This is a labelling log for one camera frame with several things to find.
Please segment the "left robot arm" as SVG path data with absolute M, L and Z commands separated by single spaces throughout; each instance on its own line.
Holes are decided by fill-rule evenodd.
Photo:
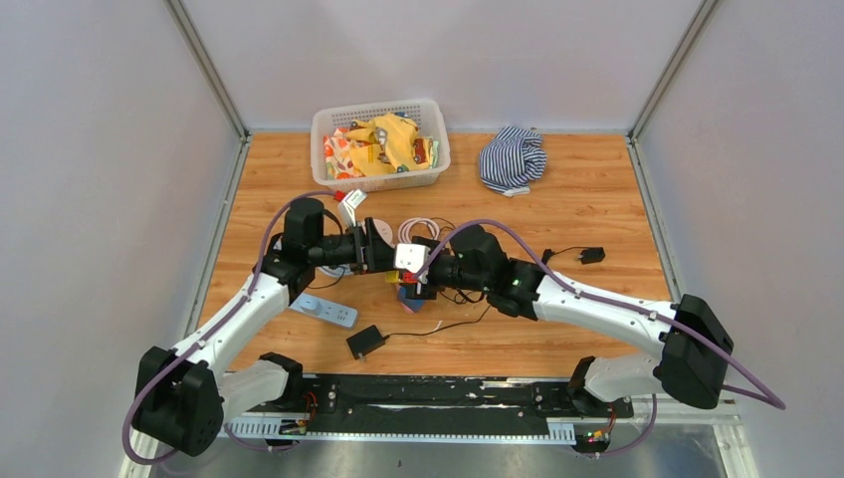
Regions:
M 324 234 L 323 196 L 311 191 L 286 203 L 268 224 L 256 263 L 238 293 L 192 335 L 142 356 L 121 432 L 123 450 L 133 462 L 151 465 L 169 457 L 140 456 L 131 445 L 134 431 L 170 446 L 173 453 L 196 457 L 234 418 L 262 403 L 281 411 L 313 404 L 303 367 L 291 358 L 267 353 L 248 368 L 231 372 L 229 366 L 310 285 L 317 268 L 346 265 L 356 274 L 394 270 L 396 247 L 373 218 L 336 235 Z

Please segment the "blue cube socket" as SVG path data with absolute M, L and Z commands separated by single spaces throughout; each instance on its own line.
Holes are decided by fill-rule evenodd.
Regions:
M 397 299 L 403 310 L 408 314 L 417 314 L 427 304 L 432 303 L 431 299 L 412 299 L 401 294 L 398 295 Z

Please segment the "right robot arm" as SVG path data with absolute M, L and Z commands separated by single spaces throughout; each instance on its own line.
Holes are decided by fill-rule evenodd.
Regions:
M 444 242 L 397 244 L 394 265 L 418 298 L 444 288 L 480 292 L 504 315 L 570 324 L 635 347 L 634 355 L 578 363 L 568 401 L 581 415 L 621 397 L 660 391 L 688 406 L 713 409 L 725 388 L 734 342 L 697 296 L 649 301 L 577 282 L 537 257 L 509 257 L 477 221 Z

